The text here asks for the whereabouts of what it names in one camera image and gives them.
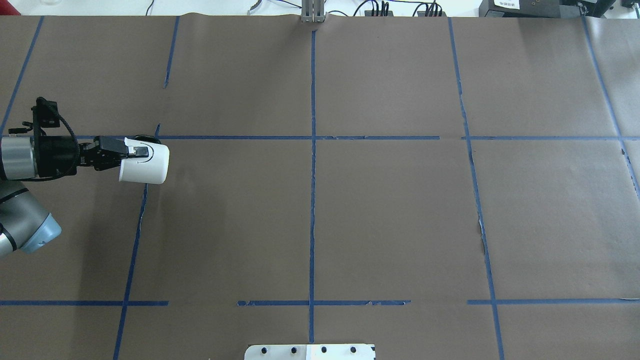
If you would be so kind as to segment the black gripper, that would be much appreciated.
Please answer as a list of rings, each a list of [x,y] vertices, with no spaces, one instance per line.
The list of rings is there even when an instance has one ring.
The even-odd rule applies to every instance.
[[[105,170],[106,161],[130,157],[125,142],[108,136],[96,136],[91,142],[78,143],[71,136],[35,136],[34,159],[38,178],[75,176],[78,167]]]

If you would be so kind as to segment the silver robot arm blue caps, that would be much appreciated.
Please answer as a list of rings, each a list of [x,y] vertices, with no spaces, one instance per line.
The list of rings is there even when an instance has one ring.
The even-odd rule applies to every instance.
[[[31,180],[73,176],[78,167],[96,171],[118,167],[121,161],[149,151],[123,140],[98,136],[79,143],[71,136],[4,136],[1,139],[0,254],[32,253],[62,232],[53,215],[25,186]]]

